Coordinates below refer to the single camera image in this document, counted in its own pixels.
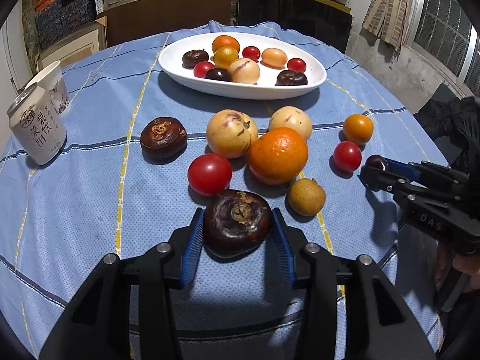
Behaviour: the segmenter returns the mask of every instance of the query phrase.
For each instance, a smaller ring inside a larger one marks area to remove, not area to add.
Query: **orange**
[[[361,146],[366,144],[373,135],[374,124],[364,115],[353,114],[343,122],[343,133],[345,138]]]
[[[223,46],[232,46],[235,50],[237,50],[237,53],[240,52],[240,44],[235,38],[232,38],[228,35],[220,35],[217,36],[212,43],[213,53],[215,53],[220,47]]]
[[[213,63],[216,68],[228,69],[230,64],[238,58],[237,50],[232,46],[223,46],[213,54]]]
[[[278,185],[294,179],[308,159],[302,136],[288,127],[265,133],[250,146],[248,166],[258,180]]]

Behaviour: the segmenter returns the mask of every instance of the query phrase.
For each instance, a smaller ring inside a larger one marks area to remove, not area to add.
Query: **white can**
[[[7,115],[11,132],[38,165],[55,157],[67,138],[50,95],[37,83],[18,95]]]

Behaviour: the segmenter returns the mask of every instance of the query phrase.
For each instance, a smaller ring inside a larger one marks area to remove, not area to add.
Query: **blue tablecloth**
[[[296,45],[325,66],[327,82],[302,97],[264,102],[195,92],[161,71],[157,57],[165,45],[226,31]],[[366,192],[359,170],[351,178],[336,175],[329,159],[343,120],[364,113],[374,123],[364,160],[381,154],[402,162],[446,161],[397,98],[353,60],[273,23],[231,28],[210,22],[111,47],[63,72],[73,105],[63,119],[68,139],[59,157],[47,168],[35,168],[11,139],[0,162],[0,310],[35,356],[103,255],[143,254],[167,241],[175,228],[188,225],[195,208],[205,205],[189,193],[186,173],[205,152],[213,113],[225,108],[245,112],[264,132],[270,114],[284,105],[305,110],[314,124],[304,174],[326,190],[321,220],[297,222],[285,209],[284,188],[263,186],[244,167],[234,171],[231,187],[266,197],[310,242],[347,258],[371,255],[438,347],[443,332],[431,305],[435,242],[408,226],[398,231],[398,207],[391,195]],[[139,144],[142,129],[157,116],[177,117],[189,137],[186,152],[162,166],[146,162]],[[193,286],[172,294],[184,358],[291,359],[303,296],[282,279],[269,239],[229,264],[219,265],[202,252]],[[345,345],[344,304],[340,297],[338,359]],[[138,321],[132,309],[131,343],[138,359]]]

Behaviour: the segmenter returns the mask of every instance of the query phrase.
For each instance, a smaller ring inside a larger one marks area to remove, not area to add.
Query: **window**
[[[415,43],[458,77],[467,56],[471,27],[456,0],[424,0]]]
[[[480,96],[480,39],[478,38],[473,61],[465,78],[465,84],[474,95]]]

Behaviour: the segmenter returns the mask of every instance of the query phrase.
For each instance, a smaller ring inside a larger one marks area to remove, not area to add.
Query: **metal screw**
[[[373,259],[368,254],[362,254],[358,257],[358,261],[364,266],[369,266],[373,262]]]
[[[313,242],[310,242],[305,245],[305,250],[309,253],[318,253],[320,251],[320,246]]]
[[[103,258],[103,262],[108,265],[113,264],[115,261],[117,261],[117,255],[113,253],[107,254]]]
[[[157,252],[159,253],[166,253],[170,251],[170,249],[171,249],[171,246],[167,242],[162,242],[161,244],[157,245]]]

